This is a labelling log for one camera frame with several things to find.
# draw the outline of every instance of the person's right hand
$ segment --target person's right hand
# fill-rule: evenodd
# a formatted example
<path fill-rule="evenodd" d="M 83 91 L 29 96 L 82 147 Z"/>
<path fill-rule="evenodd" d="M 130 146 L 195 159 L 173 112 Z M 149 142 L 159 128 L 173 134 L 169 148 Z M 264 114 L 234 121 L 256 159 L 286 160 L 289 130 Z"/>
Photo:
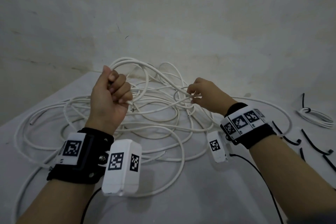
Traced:
<path fill-rule="evenodd" d="M 210 112 L 216 112 L 223 116 L 233 104 L 237 103 L 236 100 L 223 92 L 213 82 L 200 77 L 189 85 L 187 93 L 201 94 L 201 98 L 196 97 L 192 99 L 191 103 L 198 104 Z"/>

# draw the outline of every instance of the forearm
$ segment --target forearm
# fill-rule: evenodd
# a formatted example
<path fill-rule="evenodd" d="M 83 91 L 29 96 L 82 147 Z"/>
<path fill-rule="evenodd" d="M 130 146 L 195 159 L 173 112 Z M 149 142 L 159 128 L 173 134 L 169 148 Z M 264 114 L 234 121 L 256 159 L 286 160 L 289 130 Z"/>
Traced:
<path fill-rule="evenodd" d="M 288 218 L 336 210 L 334 189 L 279 137 L 259 141 L 250 154 Z"/>
<path fill-rule="evenodd" d="M 17 224 L 79 224 L 94 185 L 49 181 Z"/>

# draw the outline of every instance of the wrist strap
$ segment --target wrist strap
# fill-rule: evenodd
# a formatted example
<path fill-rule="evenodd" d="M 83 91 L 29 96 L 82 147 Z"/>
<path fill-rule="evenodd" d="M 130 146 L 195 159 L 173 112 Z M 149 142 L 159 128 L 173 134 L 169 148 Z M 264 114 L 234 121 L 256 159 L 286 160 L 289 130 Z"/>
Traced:
<path fill-rule="evenodd" d="M 105 173 L 105 167 L 99 165 L 107 163 L 106 151 L 113 142 L 113 136 L 93 128 L 70 133 L 47 180 L 96 184 Z"/>
<path fill-rule="evenodd" d="M 245 103 L 232 105 L 220 127 L 229 141 L 234 145 L 241 143 L 247 149 L 267 136 L 276 135 L 272 127 L 265 123 L 265 116 Z"/>

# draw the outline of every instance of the finger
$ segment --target finger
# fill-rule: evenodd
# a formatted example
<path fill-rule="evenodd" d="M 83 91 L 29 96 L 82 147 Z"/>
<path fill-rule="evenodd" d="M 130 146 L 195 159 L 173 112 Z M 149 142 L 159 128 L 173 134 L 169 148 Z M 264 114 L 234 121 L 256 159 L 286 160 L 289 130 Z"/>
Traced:
<path fill-rule="evenodd" d="M 188 86 L 188 89 L 187 89 L 187 93 L 188 94 L 193 94 L 193 93 L 195 93 L 195 91 L 198 91 L 199 92 L 199 88 L 200 88 L 200 84 L 199 83 L 194 83 L 194 84 L 190 84 L 189 86 Z"/>
<path fill-rule="evenodd" d="M 191 103 L 192 103 L 192 104 L 198 104 L 198 105 L 201 105 L 201 103 L 202 103 L 202 99 L 201 99 L 201 98 L 193 98 L 193 99 L 191 100 Z"/>
<path fill-rule="evenodd" d="M 108 76 L 108 80 L 110 82 L 114 82 L 119 77 L 119 74 L 116 70 L 111 71 L 111 73 Z"/>
<path fill-rule="evenodd" d="M 131 90 L 131 85 L 128 82 L 125 82 L 123 86 L 121 86 L 113 95 L 112 100 L 117 101 L 119 100 L 123 95 L 126 94 L 126 92 Z"/>
<path fill-rule="evenodd" d="M 111 84 L 109 91 L 111 93 L 116 92 L 121 86 L 126 82 L 126 76 L 124 74 L 119 74 L 118 78 Z"/>
<path fill-rule="evenodd" d="M 111 73 L 111 69 L 108 66 L 103 66 L 103 72 L 99 76 L 95 87 L 107 89 L 107 85 L 109 83 L 109 74 Z"/>
<path fill-rule="evenodd" d="M 206 79 L 198 77 L 198 78 L 196 78 L 194 83 L 200 83 L 200 82 L 204 82 L 204 81 L 206 81 Z"/>
<path fill-rule="evenodd" d="M 133 94 L 131 91 L 126 92 L 118 101 L 118 103 L 126 103 L 127 101 L 131 101 L 133 99 Z"/>

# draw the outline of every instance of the white wall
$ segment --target white wall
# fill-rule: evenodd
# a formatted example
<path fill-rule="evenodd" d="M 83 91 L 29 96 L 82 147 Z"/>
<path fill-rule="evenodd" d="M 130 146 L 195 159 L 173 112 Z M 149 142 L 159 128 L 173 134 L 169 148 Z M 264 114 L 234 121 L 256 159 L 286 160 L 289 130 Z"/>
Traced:
<path fill-rule="evenodd" d="M 335 112 L 335 0 L 0 0 L 0 124 L 131 56 Z"/>

